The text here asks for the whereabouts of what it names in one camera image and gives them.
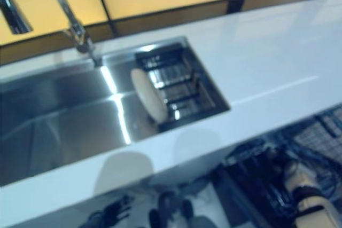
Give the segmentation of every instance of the white counter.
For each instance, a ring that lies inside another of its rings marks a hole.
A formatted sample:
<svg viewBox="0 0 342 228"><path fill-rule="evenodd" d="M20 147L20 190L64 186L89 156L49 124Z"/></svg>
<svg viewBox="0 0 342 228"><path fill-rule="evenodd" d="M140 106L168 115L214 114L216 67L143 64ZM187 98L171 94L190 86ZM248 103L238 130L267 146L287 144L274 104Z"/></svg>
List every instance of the white counter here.
<svg viewBox="0 0 342 228"><path fill-rule="evenodd" d="M0 226L74 205L342 102L342 0L314 0L97 44L102 53L186 36L231 111L1 188ZM0 69L13 79L75 50Z"/></svg>

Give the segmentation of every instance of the dish rack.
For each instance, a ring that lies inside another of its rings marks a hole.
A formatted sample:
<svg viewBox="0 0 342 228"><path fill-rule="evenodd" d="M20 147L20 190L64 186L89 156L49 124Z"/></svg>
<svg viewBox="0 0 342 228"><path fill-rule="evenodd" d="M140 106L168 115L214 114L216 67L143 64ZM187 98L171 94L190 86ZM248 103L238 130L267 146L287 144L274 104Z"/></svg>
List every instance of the dish rack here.
<svg viewBox="0 0 342 228"><path fill-rule="evenodd" d="M178 127L228 110L190 48L173 44L137 53L136 61L168 107L168 119L160 125L161 129Z"/></svg>

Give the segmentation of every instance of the chrome faucet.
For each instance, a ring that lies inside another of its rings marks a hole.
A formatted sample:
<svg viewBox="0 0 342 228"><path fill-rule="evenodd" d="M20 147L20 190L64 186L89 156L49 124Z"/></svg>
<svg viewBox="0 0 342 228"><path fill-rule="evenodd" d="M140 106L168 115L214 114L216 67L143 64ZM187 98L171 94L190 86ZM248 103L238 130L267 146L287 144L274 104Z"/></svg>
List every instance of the chrome faucet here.
<svg viewBox="0 0 342 228"><path fill-rule="evenodd" d="M94 45L88 32L75 17L67 0L57 1L69 20L69 28L63 30L63 32L74 42L74 45L79 52L89 53L90 58L97 64L97 60L94 57ZM0 0L0 4L1 11L13 34L23 34L33 30L14 0Z"/></svg>

